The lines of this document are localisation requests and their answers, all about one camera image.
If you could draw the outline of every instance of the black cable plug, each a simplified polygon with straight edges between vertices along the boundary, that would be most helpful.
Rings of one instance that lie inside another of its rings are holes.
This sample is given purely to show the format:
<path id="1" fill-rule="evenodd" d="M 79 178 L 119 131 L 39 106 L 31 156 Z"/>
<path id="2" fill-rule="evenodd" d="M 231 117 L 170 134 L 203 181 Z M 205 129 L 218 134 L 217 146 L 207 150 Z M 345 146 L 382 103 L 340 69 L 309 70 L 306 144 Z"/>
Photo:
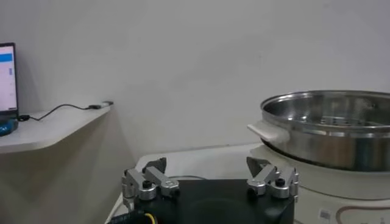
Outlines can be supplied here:
<path id="1" fill-rule="evenodd" d="M 109 107 L 109 106 L 111 106 L 113 104 L 114 104 L 114 102 L 112 102 L 112 101 L 103 101 L 101 104 L 89 105 L 88 109 L 98 110 L 98 109 L 101 109 L 101 108 Z"/>

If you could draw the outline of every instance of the yellow cable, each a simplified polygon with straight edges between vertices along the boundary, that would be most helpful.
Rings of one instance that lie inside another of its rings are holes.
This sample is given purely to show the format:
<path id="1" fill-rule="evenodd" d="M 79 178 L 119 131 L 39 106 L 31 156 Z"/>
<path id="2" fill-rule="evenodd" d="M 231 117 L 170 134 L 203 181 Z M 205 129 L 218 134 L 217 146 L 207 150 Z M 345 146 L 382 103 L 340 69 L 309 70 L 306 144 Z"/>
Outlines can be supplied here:
<path id="1" fill-rule="evenodd" d="M 156 224 L 156 221 L 154 220 L 154 216 L 150 213 L 145 213 L 145 216 L 149 217 L 150 220 L 152 221 L 152 224 Z"/>

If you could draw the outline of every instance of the laptop screen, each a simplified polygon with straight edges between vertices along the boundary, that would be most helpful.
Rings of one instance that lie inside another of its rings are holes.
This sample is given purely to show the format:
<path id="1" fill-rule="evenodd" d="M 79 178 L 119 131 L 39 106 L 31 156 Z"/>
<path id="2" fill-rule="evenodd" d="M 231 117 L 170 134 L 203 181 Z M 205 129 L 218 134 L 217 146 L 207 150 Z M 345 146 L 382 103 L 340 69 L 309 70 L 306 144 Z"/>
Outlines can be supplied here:
<path id="1" fill-rule="evenodd" d="M 15 45 L 0 44 L 0 114 L 18 111 L 15 72 Z"/>

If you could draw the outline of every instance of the metal bracket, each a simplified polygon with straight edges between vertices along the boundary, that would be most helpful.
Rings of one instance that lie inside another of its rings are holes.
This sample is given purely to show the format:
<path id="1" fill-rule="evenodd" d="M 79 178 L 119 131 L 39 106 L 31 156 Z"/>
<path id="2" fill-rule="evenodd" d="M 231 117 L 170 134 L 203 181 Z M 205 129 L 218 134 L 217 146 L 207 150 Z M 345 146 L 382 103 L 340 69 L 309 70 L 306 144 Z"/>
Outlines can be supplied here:
<path id="1" fill-rule="evenodd" d="M 299 174 L 293 167 L 286 167 L 280 176 L 271 183 L 271 193 L 275 198 L 288 198 L 292 195 L 297 201 Z"/>
<path id="2" fill-rule="evenodd" d="M 273 165 L 267 165 L 257 176 L 247 180 L 249 190 L 254 192 L 256 196 L 264 195 L 266 193 L 267 183 L 273 181 L 277 177 L 277 168 Z"/>
<path id="3" fill-rule="evenodd" d="M 135 169 L 125 170 L 122 177 L 123 198 L 138 197 L 142 201 L 153 200 L 157 195 L 157 186 L 145 179 Z"/>
<path id="4" fill-rule="evenodd" d="M 168 178 L 154 166 L 146 168 L 145 177 L 157 184 L 161 189 L 161 194 L 165 197 L 177 197 L 180 194 L 179 182 Z"/>

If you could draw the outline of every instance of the laptop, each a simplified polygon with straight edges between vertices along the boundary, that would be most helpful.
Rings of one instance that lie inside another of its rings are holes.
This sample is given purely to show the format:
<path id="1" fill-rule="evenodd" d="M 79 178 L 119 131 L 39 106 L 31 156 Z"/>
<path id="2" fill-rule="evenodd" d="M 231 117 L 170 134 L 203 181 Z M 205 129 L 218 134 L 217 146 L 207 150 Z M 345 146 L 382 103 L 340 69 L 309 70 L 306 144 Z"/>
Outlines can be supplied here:
<path id="1" fill-rule="evenodd" d="M 15 44 L 0 43 L 0 121 L 19 115 Z"/>

